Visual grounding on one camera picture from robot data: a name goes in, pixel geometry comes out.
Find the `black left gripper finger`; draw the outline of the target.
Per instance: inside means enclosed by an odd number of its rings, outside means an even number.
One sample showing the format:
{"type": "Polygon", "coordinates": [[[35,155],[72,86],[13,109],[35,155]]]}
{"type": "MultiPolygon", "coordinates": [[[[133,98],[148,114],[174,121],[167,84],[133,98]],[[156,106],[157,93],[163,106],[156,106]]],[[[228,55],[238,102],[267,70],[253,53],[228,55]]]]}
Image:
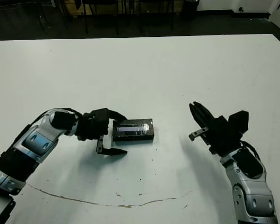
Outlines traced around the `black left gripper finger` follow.
{"type": "Polygon", "coordinates": [[[115,156],[115,155],[127,154],[127,151],[118,148],[109,148],[109,149],[103,148],[102,154],[108,156],[115,156]]]}
{"type": "Polygon", "coordinates": [[[109,119],[113,119],[113,120],[117,120],[117,121],[127,120],[127,118],[124,115],[122,115],[121,113],[110,110],[110,109],[108,109],[108,116],[109,116],[109,119]]]}

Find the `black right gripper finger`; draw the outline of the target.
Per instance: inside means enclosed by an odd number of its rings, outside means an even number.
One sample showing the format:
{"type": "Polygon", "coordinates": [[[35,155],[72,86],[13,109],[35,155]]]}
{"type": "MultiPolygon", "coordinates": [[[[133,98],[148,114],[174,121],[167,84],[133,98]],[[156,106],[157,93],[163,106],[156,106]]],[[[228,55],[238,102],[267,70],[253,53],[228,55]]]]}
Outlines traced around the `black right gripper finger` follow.
{"type": "Polygon", "coordinates": [[[201,127],[207,127],[208,122],[212,121],[212,114],[202,104],[189,104],[190,112],[195,122],[201,127]]]}
{"type": "Polygon", "coordinates": [[[198,124],[207,124],[215,118],[201,103],[194,101],[193,109],[193,118],[198,124]]]}

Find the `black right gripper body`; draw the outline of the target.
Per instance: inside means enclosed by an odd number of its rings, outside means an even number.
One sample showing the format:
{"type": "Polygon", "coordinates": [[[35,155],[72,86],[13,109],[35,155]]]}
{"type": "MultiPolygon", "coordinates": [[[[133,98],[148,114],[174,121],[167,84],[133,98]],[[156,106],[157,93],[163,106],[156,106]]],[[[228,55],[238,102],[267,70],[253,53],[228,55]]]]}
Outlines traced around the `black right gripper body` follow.
{"type": "Polygon", "coordinates": [[[200,129],[189,134],[191,141],[201,137],[212,154],[224,156],[241,147],[241,132],[224,116],[198,122],[200,129]]]}

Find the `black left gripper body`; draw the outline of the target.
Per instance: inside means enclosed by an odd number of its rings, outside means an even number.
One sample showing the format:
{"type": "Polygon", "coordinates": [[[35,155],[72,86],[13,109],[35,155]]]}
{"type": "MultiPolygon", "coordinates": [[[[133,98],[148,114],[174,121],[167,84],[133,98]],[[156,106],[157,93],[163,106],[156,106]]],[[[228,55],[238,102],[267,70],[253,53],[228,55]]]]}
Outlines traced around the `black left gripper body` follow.
{"type": "Polygon", "coordinates": [[[96,152],[98,154],[106,154],[106,149],[103,146],[103,138],[104,135],[108,134],[108,126],[109,119],[107,117],[81,117],[77,124],[77,139],[80,141],[97,140],[96,152]]]}

